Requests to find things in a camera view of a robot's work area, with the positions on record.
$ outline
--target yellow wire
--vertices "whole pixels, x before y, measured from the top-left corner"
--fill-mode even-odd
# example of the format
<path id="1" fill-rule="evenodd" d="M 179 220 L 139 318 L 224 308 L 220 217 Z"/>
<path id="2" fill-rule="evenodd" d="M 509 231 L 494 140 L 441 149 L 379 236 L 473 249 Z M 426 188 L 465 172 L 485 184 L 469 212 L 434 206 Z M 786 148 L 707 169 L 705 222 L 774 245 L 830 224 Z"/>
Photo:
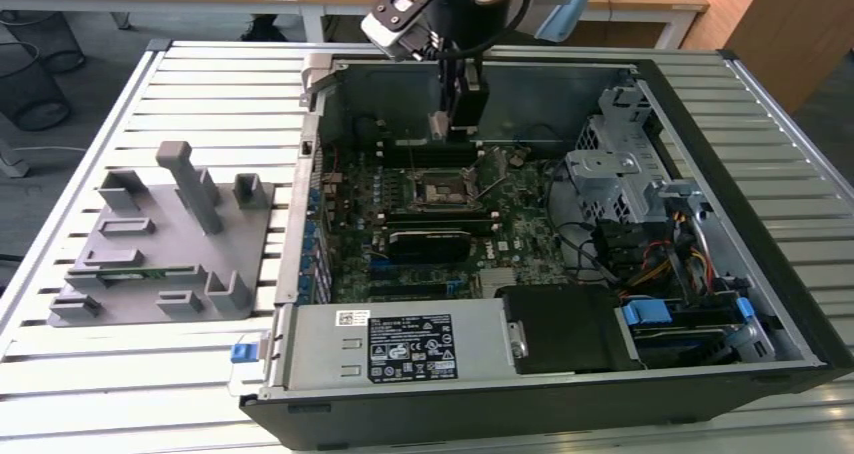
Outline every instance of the yellow wire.
<path id="1" fill-rule="evenodd" d="M 655 269 L 653 269 L 641 279 L 638 279 L 637 281 L 634 281 L 630 286 L 637 286 L 638 284 L 645 283 L 646 281 L 649 281 L 650 279 L 653 279 L 655 276 L 658 276 L 662 272 L 665 272 L 667 269 L 670 268 L 670 261 L 665 262 L 663 264 L 661 264 Z"/>
<path id="2" fill-rule="evenodd" d="M 703 263 L 703 276 L 706 275 L 706 273 L 709 272 L 709 263 L 706 262 L 706 258 L 701 255 L 699 252 L 691 250 L 691 257 L 695 257 L 699 259 L 699 262 Z"/>

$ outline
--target floor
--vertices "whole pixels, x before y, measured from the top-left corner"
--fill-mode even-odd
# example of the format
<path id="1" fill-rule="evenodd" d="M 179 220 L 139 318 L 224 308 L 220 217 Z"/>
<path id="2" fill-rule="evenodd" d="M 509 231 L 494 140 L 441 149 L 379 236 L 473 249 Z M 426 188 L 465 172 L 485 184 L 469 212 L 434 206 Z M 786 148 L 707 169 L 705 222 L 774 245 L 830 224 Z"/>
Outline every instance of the floor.
<path id="1" fill-rule="evenodd" d="M 152 38 L 232 41 L 247 27 L 248 16 L 192 14 L 134 14 L 134 29 L 119 31 L 106 13 L 68 13 L 68 21 L 87 54 L 87 65 L 58 76 L 74 105 L 74 117 L 59 127 L 39 133 L 19 131 L 0 118 L 0 135 L 14 147 L 87 147 L 98 134 L 119 92 Z M 282 16 L 278 25 L 288 39 L 304 40 L 302 22 Z M 355 40 L 347 21 L 331 26 L 339 41 Z M 11 36 L 0 32 L 0 42 Z M 842 61 L 796 120 L 837 168 L 854 182 L 854 55 Z M 26 179 L 0 177 L 0 253 L 23 255 L 39 232 L 74 173 L 82 154 L 74 151 L 26 151 L 31 175 Z M 15 265 L 0 262 L 0 286 L 8 283 Z"/>

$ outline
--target green circuit board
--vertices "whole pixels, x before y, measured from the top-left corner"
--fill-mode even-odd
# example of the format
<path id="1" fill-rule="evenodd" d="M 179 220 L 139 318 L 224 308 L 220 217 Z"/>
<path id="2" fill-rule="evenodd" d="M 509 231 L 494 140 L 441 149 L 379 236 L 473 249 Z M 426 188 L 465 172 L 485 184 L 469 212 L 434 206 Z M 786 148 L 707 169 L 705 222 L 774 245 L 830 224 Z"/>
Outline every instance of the green circuit board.
<path id="1" fill-rule="evenodd" d="M 411 286 L 435 288 L 441 284 L 447 298 L 479 298 L 485 295 L 479 273 L 494 268 L 511 269 L 517 284 L 567 282 L 561 247 L 542 208 L 543 167 L 549 161 L 531 160 L 519 167 L 503 167 L 499 156 L 507 159 L 513 152 L 513 146 L 490 149 L 474 169 L 477 181 L 471 187 L 482 193 L 475 204 L 479 210 L 499 214 L 494 220 L 497 229 L 489 235 L 471 237 L 465 262 L 425 265 L 389 262 L 389 228 L 377 222 L 377 217 L 415 208 L 419 188 L 413 179 L 450 177 L 459 169 L 383 169 L 381 159 L 365 153 L 341 154 L 338 162 L 347 174 L 327 176 L 327 180 L 338 182 L 333 183 L 334 188 L 329 184 L 326 188 L 334 246 L 333 302 L 419 300 L 419 294 L 410 295 L 405 289 L 393 296 L 371 295 L 377 292 L 373 288 L 407 286 L 413 290 Z M 493 186 L 502 177 L 506 179 Z"/>

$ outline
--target motherboard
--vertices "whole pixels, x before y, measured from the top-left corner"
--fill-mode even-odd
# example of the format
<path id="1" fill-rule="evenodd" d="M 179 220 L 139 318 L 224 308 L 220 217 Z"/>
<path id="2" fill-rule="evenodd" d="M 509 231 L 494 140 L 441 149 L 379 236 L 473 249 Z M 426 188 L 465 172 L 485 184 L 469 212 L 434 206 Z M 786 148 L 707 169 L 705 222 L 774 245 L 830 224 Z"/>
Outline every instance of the motherboard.
<path id="1" fill-rule="evenodd" d="M 545 170 L 519 145 L 327 149 L 333 302 L 494 297 L 565 283 Z"/>

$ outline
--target red wire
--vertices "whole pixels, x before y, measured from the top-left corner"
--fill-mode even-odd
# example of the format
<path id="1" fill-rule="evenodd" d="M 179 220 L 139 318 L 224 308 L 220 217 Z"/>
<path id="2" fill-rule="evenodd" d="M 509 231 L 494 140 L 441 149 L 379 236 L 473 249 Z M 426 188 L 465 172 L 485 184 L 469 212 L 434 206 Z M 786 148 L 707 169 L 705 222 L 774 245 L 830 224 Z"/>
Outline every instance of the red wire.
<path id="1" fill-rule="evenodd" d="M 653 249 L 655 246 L 667 245 L 667 244 L 670 244 L 670 241 L 650 242 L 650 244 L 646 246 L 646 249 L 643 250 L 643 265 L 641 266 L 641 269 L 646 269 L 646 263 L 649 262 L 647 257 L 650 255 L 650 249 Z"/>
<path id="2" fill-rule="evenodd" d="M 713 294 L 715 291 L 711 287 L 711 278 L 714 277 L 715 272 L 711 269 L 711 259 L 709 259 L 706 254 L 702 254 L 702 256 L 706 258 L 706 284 L 709 284 L 709 293 Z"/>

